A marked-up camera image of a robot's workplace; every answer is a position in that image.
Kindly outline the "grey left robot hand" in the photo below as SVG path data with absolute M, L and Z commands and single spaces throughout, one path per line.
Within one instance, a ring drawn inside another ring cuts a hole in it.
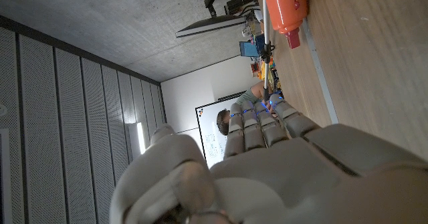
M 125 170 L 111 223 L 426 223 L 427 162 L 361 130 L 320 127 L 280 95 L 233 104 L 222 161 L 168 124 Z

